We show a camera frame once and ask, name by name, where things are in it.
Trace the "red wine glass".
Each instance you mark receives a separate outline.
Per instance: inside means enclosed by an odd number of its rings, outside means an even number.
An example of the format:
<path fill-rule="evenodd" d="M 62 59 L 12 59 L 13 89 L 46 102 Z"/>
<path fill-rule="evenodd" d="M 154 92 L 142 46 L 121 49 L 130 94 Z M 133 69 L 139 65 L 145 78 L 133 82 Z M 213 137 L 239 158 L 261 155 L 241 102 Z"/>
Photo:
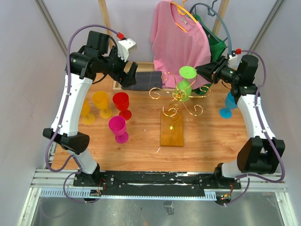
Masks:
<path fill-rule="evenodd" d="M 115 107 L 119 110 L 119 116 L 122 116 L 126 121 L 132 117 L 132 113 L 129 108 L 129 96 L 125 92 L 116 93 L 113 98 Z"/>

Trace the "yellow wine glass front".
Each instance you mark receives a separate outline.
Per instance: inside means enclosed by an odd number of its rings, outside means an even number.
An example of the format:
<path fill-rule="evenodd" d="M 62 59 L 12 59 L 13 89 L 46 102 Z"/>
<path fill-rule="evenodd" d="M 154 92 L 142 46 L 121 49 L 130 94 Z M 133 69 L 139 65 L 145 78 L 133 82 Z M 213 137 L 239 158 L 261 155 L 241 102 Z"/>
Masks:
<path fill-rule="evenodd" d="M 94 105 L 100 109 L 100 116 L 108 119 L 112 116 L 112 110 L 109 108 L 109 96 L 105 91 L 97 91 L 92 95 Z"/>

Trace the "yellow wine glass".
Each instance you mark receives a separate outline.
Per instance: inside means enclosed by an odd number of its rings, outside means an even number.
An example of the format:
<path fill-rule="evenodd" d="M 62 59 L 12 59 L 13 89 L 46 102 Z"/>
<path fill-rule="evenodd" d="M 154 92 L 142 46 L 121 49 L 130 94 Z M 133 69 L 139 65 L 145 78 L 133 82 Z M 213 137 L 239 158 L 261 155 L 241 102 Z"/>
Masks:
<path fill-rule="evenodd" d="M 90 112 L 90 106 L 86 98 L 84 99 L 80 115 L 82 117 L 82 123 L 85 125 L 91 125 L 95 121 L 95 115 Z"/>
<path fill-rule="evenodd" d="M 108 119 L 112 116 L 112 110 L 109 108 L 109 96 L 105 91 L 97 91 L 92 95 L 94 105 L 100 109 L 100 116 Z"/>

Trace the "green wine glass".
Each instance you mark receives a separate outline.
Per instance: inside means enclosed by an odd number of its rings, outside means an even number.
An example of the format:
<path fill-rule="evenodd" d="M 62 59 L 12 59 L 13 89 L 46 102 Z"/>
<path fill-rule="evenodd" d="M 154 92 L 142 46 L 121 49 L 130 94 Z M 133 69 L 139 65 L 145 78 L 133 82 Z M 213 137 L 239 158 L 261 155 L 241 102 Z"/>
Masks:
<path fill-rule="evenodd" d="M 190 99 L 192 92 L 192 84 L 196 81 L 196 69 L 191 66 L 183 66 L 179 70 L 180 76 L 183 80 L 176 85 L 175 96 L 177 99 L 186 102 Z"/>

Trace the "magenta wine glass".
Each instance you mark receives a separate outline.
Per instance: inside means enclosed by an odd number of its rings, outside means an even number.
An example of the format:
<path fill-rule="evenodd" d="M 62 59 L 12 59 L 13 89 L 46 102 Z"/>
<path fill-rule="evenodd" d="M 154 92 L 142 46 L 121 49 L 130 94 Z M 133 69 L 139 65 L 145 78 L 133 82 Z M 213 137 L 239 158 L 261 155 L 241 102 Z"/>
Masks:
<path fill-rule="evenodd" d="M 115 140 L 119 144 L 124 144 L 128 141 L 129 135 L 126 131 L 126 120 L 122 116 L 114 116 L 109 120 L 109 129 L 115 135 Z"/>

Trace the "blue wine glass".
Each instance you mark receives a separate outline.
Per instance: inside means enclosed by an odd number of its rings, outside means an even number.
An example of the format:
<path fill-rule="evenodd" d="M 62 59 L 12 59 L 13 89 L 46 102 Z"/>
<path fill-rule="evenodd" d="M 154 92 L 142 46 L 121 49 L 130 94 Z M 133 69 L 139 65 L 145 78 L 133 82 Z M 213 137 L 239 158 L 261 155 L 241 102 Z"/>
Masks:
<path fill-rule="evenodd" d="M 238 107 L 238 105 L 235 103 L 235 99 L 232 96 L 231 92 L 227 94 L 224 104 L 225 107 L 219 110 L 219 114 L 221 117 L 225 119 L 230 119 L 232 117 L 232 110 Z"/>

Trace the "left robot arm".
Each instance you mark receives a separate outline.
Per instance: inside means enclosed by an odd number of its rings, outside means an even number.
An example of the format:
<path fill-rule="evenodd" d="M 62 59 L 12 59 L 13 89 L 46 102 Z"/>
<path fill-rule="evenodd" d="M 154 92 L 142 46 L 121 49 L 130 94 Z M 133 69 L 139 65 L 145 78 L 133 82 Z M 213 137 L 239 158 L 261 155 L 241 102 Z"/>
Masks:
<path fill-rule="evenodd" d="M 133 62 L 129 72 L 124 71 L 130 51 L 136 49 L 136 42 L 121 33 L 117 37 L 119 41 L 109 49 L 111 36 L 90 31 L 86 45 L 69 54 L 56 118 L 50 128 L 43 130 L 43 137 L 60 145 L 77 163 L 79 171 L 74 185 L 96 186 L 101 180 L 100 166 L 88 149 L 90 137 L 78 130 L 84 100 L 96 75 L 109 75 L 123 87 L 136 84 L 138 64 Z"/>

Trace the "wooden rack base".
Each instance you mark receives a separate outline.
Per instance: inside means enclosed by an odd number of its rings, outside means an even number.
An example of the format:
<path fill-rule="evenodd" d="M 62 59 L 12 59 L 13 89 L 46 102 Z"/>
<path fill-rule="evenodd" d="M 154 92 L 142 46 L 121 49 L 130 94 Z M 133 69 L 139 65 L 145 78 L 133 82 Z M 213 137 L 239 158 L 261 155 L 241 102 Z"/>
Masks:
<path fill-rule="evenodd" d="M 184 146 L 182 112 L 177 112 L 175 115 L 169 111 L 161 113 L 160 145 L 169 147 Z"/>

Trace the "folded dark grey cloth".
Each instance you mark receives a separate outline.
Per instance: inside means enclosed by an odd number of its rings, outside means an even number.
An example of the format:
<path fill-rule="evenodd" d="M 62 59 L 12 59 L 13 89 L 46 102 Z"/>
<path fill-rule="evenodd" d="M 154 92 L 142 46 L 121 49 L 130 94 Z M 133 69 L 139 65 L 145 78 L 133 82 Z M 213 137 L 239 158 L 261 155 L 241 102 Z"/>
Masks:
<path fill-rule="evenodd" d="M 152 71 L 152 72 L 137 72 L 136 73 L 136 84 L 130 87 L 121 87 L 123 90 L 130 91 L 149 91 L 152 88 L 162 88 L 162 72 Z"/>

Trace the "green tank top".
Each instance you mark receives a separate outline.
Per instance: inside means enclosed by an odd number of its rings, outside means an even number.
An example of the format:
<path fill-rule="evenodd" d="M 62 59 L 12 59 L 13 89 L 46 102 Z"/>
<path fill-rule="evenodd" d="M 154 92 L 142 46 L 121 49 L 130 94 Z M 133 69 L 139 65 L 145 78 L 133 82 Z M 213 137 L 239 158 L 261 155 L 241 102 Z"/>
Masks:
<path fill-rule="evenodd" d="M 204 22 L 202 21 L 199 15 L 193 14 L 193 16 L 202 25 L 207 35 L 210 52 L 211 52 L 211 62 L 216 61 L 226 49 L 225 42 L 222 39 L 218 38 L 215 34 L 213 34 L 213 32 L 204 24 Z M 201 87 L 201 89 L 197 88 L 194 89 L 193 91 L 199 96 L 203 96 L 208 92 L 211 86 L 212 86 L 211 83 L 205 84 L 204 86 Z"/>

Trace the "pink t-shirt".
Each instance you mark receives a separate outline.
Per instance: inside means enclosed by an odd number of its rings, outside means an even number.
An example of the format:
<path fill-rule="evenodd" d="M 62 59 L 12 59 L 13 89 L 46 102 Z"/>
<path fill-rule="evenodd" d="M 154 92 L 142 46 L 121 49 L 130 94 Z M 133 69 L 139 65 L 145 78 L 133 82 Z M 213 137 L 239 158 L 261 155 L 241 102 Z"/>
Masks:
<path fill-rule="evenodd" d="M 195 68 L 211 61 L 208 38 L 201 24 L 182 19 L 170 2 L 163 0 L 156 6 L 150 33 L 154 69 L 163 73 L 164 88 L 175 88 L 183 80 L 179 74 L 181 67 Z M 188 33 L 179 30 L 174 22 Z"/>

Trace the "grey clothes hanger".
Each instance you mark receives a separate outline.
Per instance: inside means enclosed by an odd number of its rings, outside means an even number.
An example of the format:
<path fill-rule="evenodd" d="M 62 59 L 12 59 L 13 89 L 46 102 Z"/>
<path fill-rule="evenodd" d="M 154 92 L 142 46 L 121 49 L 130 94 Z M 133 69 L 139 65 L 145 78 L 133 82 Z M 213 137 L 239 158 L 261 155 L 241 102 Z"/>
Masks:
<path fill-rule="evenodd" d="M 215 20 L 215 23 L 214 23 L 214 26 L 213 26 L 213 29 L 212 29 L 212 32 L 213 34 L 215 34 L 216 36 L 218 35 L 219 33 L 219 30 L 220 30 L 220 27 L 222 26 L 225 33 L 226 33 L 226 38 L 224 39 L 224 42 L 228 42 L 228 54 L 231 53 L 231 51 L 233 50 L 232 49 L 232 40 L 231 40 L 231 36 L 230 36 L 230 33 L 229 33 L 229 30 L 223 20 L 224 18 L 224 15 L 225 15 L 225 12 L 228 8 L 228 4 L 229 4 L 229 0 L 222 0 L 220 2 L 220 5 L 219 5 L 219 8 L 218 8 L 218 11 L 214 10 L 214 4 L 217 2 L 217 0 L 213 0 L 212 1 L 212 4 L 211 6 L 205 4 L 205 3 L 202 3 L 202 2 L 198 2 L 196 4 L 194 4 L 191 8 L 190 8 L 190 13 L 191 12 L 196 12 L 196 8 L 197 6 L 204 6 L 207 8 L 207 14 L 211 17 L 216 17 L 216 20 Z"/>

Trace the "orange clothes hanger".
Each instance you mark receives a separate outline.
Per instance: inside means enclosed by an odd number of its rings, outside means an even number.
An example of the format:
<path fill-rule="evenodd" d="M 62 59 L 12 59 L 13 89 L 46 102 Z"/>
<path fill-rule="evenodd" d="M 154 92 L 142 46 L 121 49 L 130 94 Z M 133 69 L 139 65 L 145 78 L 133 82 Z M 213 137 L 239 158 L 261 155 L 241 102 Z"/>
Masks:
<path fill-rule="evenodd" d="M 185 2 L 186 2 L 186 0 L 183 0 L 182 4 L 180 5 L 180 4 L 176 3 L 175 1 L 171 1 L 170 4 L 176 6 L 177 12 L 181 16 L 182 19 L 186 19 L 187 20 L 189 18 L 195 24 L 199 24 L 199 22 L 196 20 L 196 18 L 184 8 Z M 188 31 L 184 27 L 182 27 L 179 23 L 174 22 L 174 24 L 183 33 L 188 33 Z"/>

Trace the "wooden clothes rack frame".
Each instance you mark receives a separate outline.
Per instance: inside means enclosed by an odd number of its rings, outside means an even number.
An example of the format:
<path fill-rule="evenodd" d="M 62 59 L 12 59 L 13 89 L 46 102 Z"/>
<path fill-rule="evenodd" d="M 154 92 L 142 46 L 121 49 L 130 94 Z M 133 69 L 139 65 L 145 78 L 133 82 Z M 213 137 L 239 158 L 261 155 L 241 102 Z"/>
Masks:
<path fill-rule="evenodd" d="M 114 79 L 116 82 L 120 83 L 121 85 L 127 85 L 127 86 L 135 85 L 136 84 L 135 73 L 136 73 L 138 64 L 133 62 L 131 64 L 129 73 L 126 73 L 123 71 L 127 64 L 127 61 L 123 61 L 117 56 L 117 44 L 111 35 L 112 30 L 111 30 L 109 14 L 108 14 L 107 6 L 106 6 L 106 1 L 100 0 L 100 1 L 98 1 L 98 3 L 100 6 L 104 24 L 106 26 L 108 26 L 108 28 L 107 28 L 108 36 L 109 36 L 109 38 L 111 38 L 112 42 L 114 43 L 112 45 L 112 51 L 111 51 L 111 54 L 113 55 L 112 62 L 113 62 L 114 68 L 113 68 L 112 72 L 109 72 L 107 74 L 110 75 L 112 79 Z M 231 42 L 231 38 L 230 38 L 230 33 L 229 33 L 227 26 L 225 25 L 225 22 L 223 21 L 223 17 L 224 17 L 224 14 L 228 7 L 229 2 L 227 0 L 223 0 L 220 3 L 219 11 L 214 10 L 214 3 L 215 3 L 215 1 L 213 1 L 211 6 L 209 6 L 205 3 L 196 3 L 195 5 L 193 5 L 191 7 L 190 11 L 187 11 L 184 8 L 184 3 L 182 3 L 182 5 L 180 6 L 177 3 L 173 2 L 173 4 L 177 6 L 177 9 L 180 14 L 188 15 L 193 20 L 195 19 L 195 17 L 192 15 L 192 11 L 196 8 L 196 6 L 197 5 L 205 6 L 207 8 L 208 15 L 217 17 L 216 23 L 214 24 L 214 29 L 213 29 L 213 31 L 210 31 L 209 29 L 207 29 L 207 27 L 205 25 L 203 25 L 203 22 L 201 20 L 198 20 L 197 23 L 201 24 L 203 26 L 203 28 L 205 28 L 205 30 L 210 34 L 210 36 L 217 40 L 217 42 L 224 43 L 227 41 L 228 45 L 229 45 L 228 54 L 231 55 L 232 42 Z M 220 40 L 217 38 L 217 33 L 219 31 L 219 27 L 217 26 L 218 23 L 221 23 L 224 27 L 224 30 L 227 35 L 227 38 L 225 40 Z"/>

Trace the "aluminium frame rail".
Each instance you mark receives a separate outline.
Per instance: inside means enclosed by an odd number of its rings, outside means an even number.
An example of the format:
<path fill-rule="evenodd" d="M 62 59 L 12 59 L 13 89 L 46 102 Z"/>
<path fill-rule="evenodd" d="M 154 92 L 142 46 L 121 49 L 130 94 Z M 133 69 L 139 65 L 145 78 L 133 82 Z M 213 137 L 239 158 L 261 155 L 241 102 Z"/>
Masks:
<path fill-rule="evenodd" d="M 54 20 L 45 4 L 45 2 L 43 0 L 34 0 L 34 2 L 36 3 L 38 9 L 40 10 L 44 20 L 46 21 L 49 29 L 51 30 L 60 50 L 63 52 L 63 55 L 66 57 L 66 51 L 67 51 L 67 47 L 59 33 L 59 30 L 57 28 L 57 26 L 54 23 Z"/>

